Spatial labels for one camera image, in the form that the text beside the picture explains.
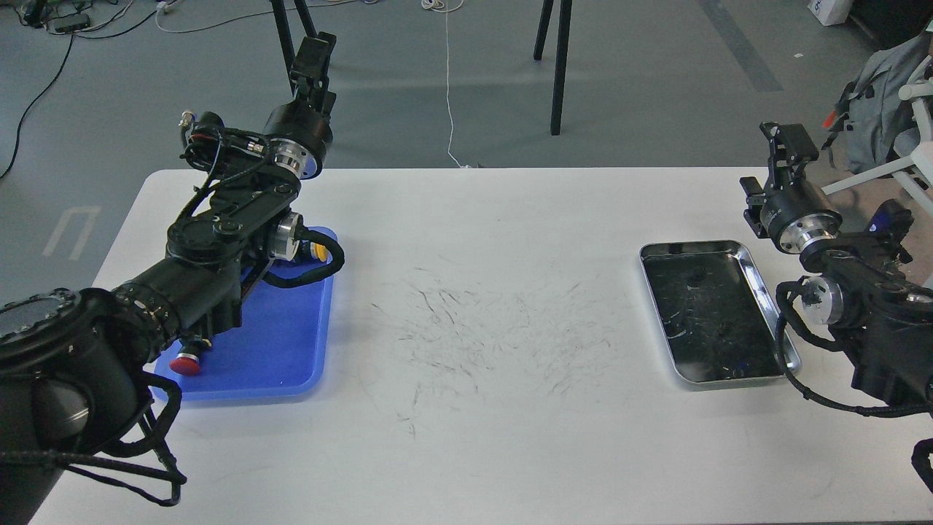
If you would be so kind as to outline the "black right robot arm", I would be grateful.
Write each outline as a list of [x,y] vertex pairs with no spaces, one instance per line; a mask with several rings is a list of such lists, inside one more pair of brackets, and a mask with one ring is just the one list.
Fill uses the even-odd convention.
[[[800,124],[764,122],[769,147],[765,185],[740,180],[743,213],[755,235],[780,252],[796,254],[805,276],[776,288],[779,309],[776,361],[808,401],[860,416],[899,418],[931,413],[931,290],[907,281],[897,263],[910,260],[901,240],[912,225],[897,207],[882,230],[842,233],[842,216],[805,166],[819,150]],[[783,341],[787,328],[816,348],[840,352],[854,367],[852,388],[881,402],[846,405],[804,386],[789,371]]]

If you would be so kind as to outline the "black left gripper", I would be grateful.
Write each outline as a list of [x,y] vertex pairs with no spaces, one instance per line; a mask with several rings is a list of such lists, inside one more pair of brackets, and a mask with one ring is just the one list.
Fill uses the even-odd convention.
[[289,79],[294,98],[305,103],[278,106],[262,130],[270,140],[271,162],[301,180],[320,175],[333,141],[329,117],[316,110],[331,110],[336,102],[336,93],[329,90],[329,65],[336,42],[335,34],[327,32],[304,37]]

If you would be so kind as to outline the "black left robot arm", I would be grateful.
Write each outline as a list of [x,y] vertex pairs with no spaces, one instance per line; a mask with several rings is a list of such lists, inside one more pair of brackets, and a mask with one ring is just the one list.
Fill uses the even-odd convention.
[[173,343],[186,355],[242,325],[254,286],[303,287],[346,261],[291,203],[318,176],[333,140],[334,34],[284,46],[293,99],[253,133],[210,112],[182,122],[183,158],[206,172],[167,230],[165,257],[113,290],[54,289],[2,309],[2,522],[27,524],[66,472],[127,483],[107,469],[166,481],[161,506],[187,482],[166,438],[182,389],[147,372]]

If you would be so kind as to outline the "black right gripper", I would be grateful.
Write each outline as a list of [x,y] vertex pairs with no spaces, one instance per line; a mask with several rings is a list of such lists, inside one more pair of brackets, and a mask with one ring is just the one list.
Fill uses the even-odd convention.
[[836,237],[842,216],[805,179],[805,167],[819,159],[819,148],[803,124],[761,122],[760,130],[769,147],[767,186],[764,190],[756,177],[740,177],[746,196],[743,218],[755,236],[769,238],[786,254],[800,254],[813,242]]

